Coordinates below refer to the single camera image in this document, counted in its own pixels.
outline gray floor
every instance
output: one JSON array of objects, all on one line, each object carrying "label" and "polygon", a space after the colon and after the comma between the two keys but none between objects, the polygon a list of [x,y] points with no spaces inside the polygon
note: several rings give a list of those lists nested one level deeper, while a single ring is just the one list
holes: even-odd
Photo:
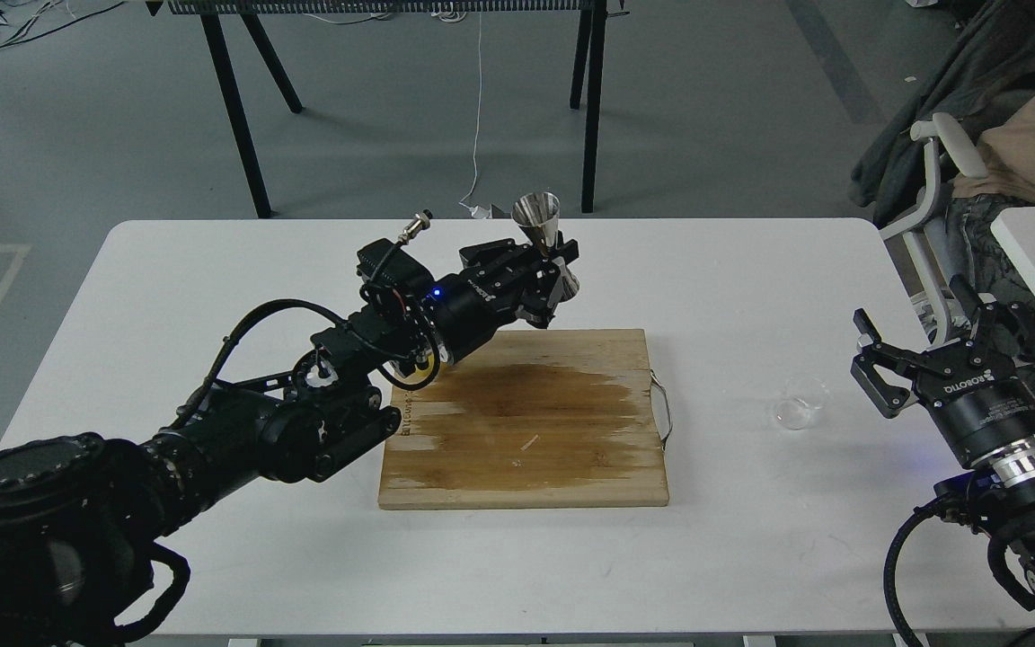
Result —
[{"label": "gray floor", "polygon": [[[907,78],[956,35],[948,13],[900,0],[628,8],[610,24],[600,217],[861,215],[846,200],[851,167],[915,89]],[[39,30],[68,18],[42,20]],[[473,178],[477,17],[263,22],[303,115],[285,110],[241,22],[225,24],[280,217],[466,216],[456,202]],[[506,206],[549,188],[579,216],[584,122],[566,107],[575,20],[487,13],[481,33],[469,202]],[[0,303],[0,435],[112,226],[252,216],[197,18],[130,3],[0,52],[0,244],[30,245]]]}]

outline robotiq logo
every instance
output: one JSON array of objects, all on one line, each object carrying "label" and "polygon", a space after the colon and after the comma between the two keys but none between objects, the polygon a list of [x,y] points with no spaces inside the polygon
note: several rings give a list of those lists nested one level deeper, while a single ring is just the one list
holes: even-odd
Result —
[{"label": "robotiq logo", "polygon": [[468,282],[468,283],[471,284],[471,286],[473,286],[473,291],[477,292],[477,295],[480,296],[481,298],[485,299],[486,302],[492,302],[492,300],[498,298],[498,297],[490,294],[490,292],[485,292],[484,290],[482,290],[480,287],[477,286],[477,283],[473,283],[473,282]]},{"label": "robotiq logo", "polygon": [[996,382],[996,381],[998,381],[998,379],[993,377],[993,370],[985,369],[984,373],[980,374],[980,376],[974,378],[967,378],[967,380],[962,380],[959,382],[956,382],[955,385],[945,386],[944,389],[945,392],[957,392],[959,390],[969,388],[969,386],[980,385],[982,384],[982,382]]}]

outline white cable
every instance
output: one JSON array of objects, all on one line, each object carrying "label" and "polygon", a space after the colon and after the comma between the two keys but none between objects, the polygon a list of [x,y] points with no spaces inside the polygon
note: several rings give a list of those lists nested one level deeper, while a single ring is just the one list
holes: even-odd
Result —
[{"label": "white cable", "polygon": [[28,36],[32,26],[34,26],[34,24],[37,23],[37,19],[40,18],[42,13],[47,11],[47,9],[50,9],[50,7],[54,7],[55,4],[58,4],[57,1],[55,0],[46,0],[46,3],[42,3],[41,7],[37,8],[37,11],[31,13],[31,17],[28,18],[28,20],[26,20],[24,26],[22,26],[22,28],[18,30],[17,33],[11,34],[11,36],[8,37],[7,40],[0,43],[0,48],[3,48],[3,46],[6,45],[10,45],[10,42],[13,41],[22,40],[26,36]]},{"label": "white cable", "polygon": [[434,11],[431,13],[431,17],[437,18],[444,24],[460,24],[461,21],[466,20],[467,16],[467,11]]},{"label": "white cable", "polygon": [[481,94],[485,89],[485,73],[483,65],[481,65],[481,17],[483,16],[484,11],[477,13],[477,126],[473,130],[473,184],[469,185],[469,192],[461,197],[461,201],[457,201],[457,204],[471,213],[473,213],[473,208],[467,205],[466,201],[473,196],[473,190],[477,188],[477,179],[480,177],[477,169],[477,139],[481,136]]},{"label": "white cable", "polygon": [[[327,18],[316,17],[314,13],[303,13],[304,17],[314,18],[316,21],[322,21],[325,24],[341,24],[337,21],[330,21]],[[393,17],[393,13],[371,13],[368,17],[359,18],[357,21],[343,22],[342,24],[368,24],[371,21],[387,21]]]}]

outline wire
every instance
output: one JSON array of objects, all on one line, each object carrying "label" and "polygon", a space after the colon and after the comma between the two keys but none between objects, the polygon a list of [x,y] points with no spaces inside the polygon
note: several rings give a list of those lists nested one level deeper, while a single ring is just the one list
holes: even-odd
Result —
[{"label": "wire", "polygon": [[664,451],[666,443],[670,442],[670,436],[673,435],[673,413],[670,411],[670,393],[666,391],[664,385],[661,384],[661,380],[657,380],[657,374],[650,369],[650,385],[655,385],[658,391],[661,392],[661,399],[664,401],[664,418],[666,422],[669,423],[670,429],[666,430],[666,434],[661,437],[661,451]]},{"label": "wire", "polygon": [[368,24],[371,21],[387,21],[390,20],[393,13],[371,13],[368,17],[361,18],[361,20],[350,21],[350,22],[337,22],[328,20],[328,18],[316,17],[314,13],[303,13],[304,17],[314,18],[316,21],[322,21],[325,24],[336,24],[336,25],[348,25],[348,24]]},{"label": "wire", "polygon": [[[34,40],[38,40],[40,37],[50,36],[50,34],[54,33],[54,32],[62,31],[62,29],[66,29],[70,25],[81,24],[81,22],[83,22],[87,18],[90,18],[90,17],[99,17],[99,16],[102,16],[102,13],[105,13],[107,11],[113,11],[114,9],[117,9],[118,7],[120,7],[120,5],[123,5],[123,4],[124,3],[111,4],[110,7],[107,7],[107,8],[103,8],[103,9],[98,9],[98,11],[93,11],[91,13],[86,13],[86,16],[83,16],[83,17],[75,18],[75,20],[68,22],[68,24],[57,26],[57,28],[54,28],[54,29],[52,29],[50,31],[45,31],[42,33],[39,33],[39,34],[37,34],[37,36],[25,37],[22,40],[16,40],[13,42],[5,42],[5,45],[0,45],[0,50],[2,50],[3,48],[10,48],[12,45],[23,45],[24,42],[33,42]],[[41,11],[46,11],[46,8],[49,8],[49,7],[46,7],[46,5],[45,5],[45,7],[41,9]]]},{"label": "wire", "polygon": [[480,172],[477,168],[477,140],[481,136],[481,94],[485,90],[485,72],[483,68],[483,63],[481,63],[481,20],[483,20],[485,12],[481,11],[477,13],[477,126],[473,130],[473,184],[469,185],[469,192],[465,196],[461,197],[457,204],[463,206],[469,212],[473,212],[473,208],[466,204],[469,197],[473,196],[473,190],[477,188],[477,179],[480,177]]},{"label": "wire", "polygon": [[468,11],[433,11],[431,17],[437,18],[437,20],[444,22],[444,24],[460,24],[461,21],[466,20]]},{"label": "wire", "polygon": [[214,357],[214,362],[210,365],[209,372],[206,373],[206,377],[202,379],[202,384],[198,386],[197,390],[189,393],[189,398],[186,399],[185,405],[182,405],[178,409],[178,417],[175,418],[174,422],[170,423],[170,430],[180,430],[182,427],[189,421],[190,418],[197,413],[199,406],[202,405],[202,401],[206,400],[207,394],[210,393],[210,389],[214,386],[214,381],[218,378],[218,373],[221,372],[223,365],[226,365],[227,360],[230,359],[230,353],[234,352],[234,348],[242,341],[243,336],[246,336],[246,332],[250,331],[252,328],[258,326],[262,323],[263,319],[276,315],[278,312],[285,310],[291,310],[295,307],[300,307],[316,312],[325,319],[329,319],[330,323],[334,324],[337,328],[349,332],[353,335],[363,347],[377,352],[379,355],[385,355],[391,357],[391,359],[397,359],[398,361],[407,361],[410,358],[406,355],[398,355],[398,353],[391,353],[385,350],[379,349],[369,340],[366,340],[362,335],[358,334],[357,330],[354,330],[350,325],[350,321],[342,318],[333,312],[332,310],[319,305],[319,303],[307,302],[303,299],[275,299],[270,300],[270,302],[263,303],[262,305],[255,307],[250,312],[246,313],[245,317],[239,321],[234,330],[230,331],[229,335],[226,335],[221,340],[221,349],[218,350],[217,357]]},{"label": "wire", "polygon": [[933,519],[936,516],[934,508],[941,502],[942,500],[938,497],[923,507],[913,508],[913,516],[896,530],[895,536],[892,537],[892,543],[889,545],[889,551],[884,557],[884,605],[889,611],[889,619],[892,621],[892,626],[895,626],[896,634],[900,635],[909,647],[923,647],[923,644],[919,638],[916,638],[913,627],[909,626],[909,621],[905,619],[905,614],[900,610],[900,602],[896,599],[896,561],[900,558],[900,549],[905,545],[905,540],[909,539],[909,534],[913,532],[913,529],[916,529],[916,526]]},{"label": "wire", "polygon": [[385,264],[390,261],[390,257],[393,256],[394,253],[397,253],[403,245],[406,245],[406,241],[394,241],[393,246],[386,249],[386,253],[382,255],[382,261],[379,261],[378,265],[374,266],[374,271],[371,273],[371,278],[367,283],[377,284],[378,275],[382,274],[382,269],[385,269]]},{"label": "wire", "polygon": [[428,328],[428,324],[424,320],[420,320],[418,315],[416,315],[416,313],[420,312],[418,302],[411,299],[411,306],[414,307],[415,313],[411,319],[413,319],[415,326],[418,326],[418,329],[422,331],[422,336],[425,337],[425,343],[428,344],[428,347],[431,347],[431,372],[428,372],[425,378],[422,378],[422,381],[419,382],[404,382],[398,380],[398,378],[394,378],[389,372],[387,372],[384,365],[378,366],[378,373],[381,373],[382,377],[386,378],[387,382],[390,382],[391,385],[397,386],[398,389],[416,391],[431,385],[439,376],[440,369],[442,369],[442,355],[440,355],[439,344],[437,344],[434,332],[432,332],[431,328]]},{"label": "wire", "polygon": [[[13,41],[17,41],[21,37],[25,37],[26,34],[30,33],[30,28],[32,28],[32,26],[34,26],[34,24],[37,23],[37,19],[41,17],[42,13],[47,11],[47,9],[53,7],[53,5],[54,5],[54,0],[47,0],[46,3],[42,3],[41,7],[37,8],[37,11],[31,13],[31,17],[28,18],[28,20],[26,20],[24,24],[22,24],[22,26],[20,26],[20,28],[16,30],[16,32],[11,33],[10,36],[3,38],[3,41],[0,43],[0,48],[5,48],[5,46],[7,45],[12,45]],[[3,24],[8,24],[8,22],[5,21],[5,18],[3,18]]]},{"label": "wire", "polygon": [[1035,611],[1035,595],[1032,594],[1031,590],[1025,589],[1009,570],[1009,564],[1005,561],[1007,550],[1009,550],[1008,541],[1001,539],[998,534],[993,534],[989,537],[989,549],[985,557],[988,558],[993,579],[998,581],[1002,589],[1005,589],[1005,593],[1015,599],[1026,611]]}]

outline wooden board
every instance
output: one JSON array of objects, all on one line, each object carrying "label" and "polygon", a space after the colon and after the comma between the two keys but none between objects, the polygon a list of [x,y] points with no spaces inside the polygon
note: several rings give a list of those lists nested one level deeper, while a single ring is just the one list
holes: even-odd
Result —
[{"label": "wooden board", "polygon": [[643,330],[501,331],[391,402],[386,510],[670,502]]}]

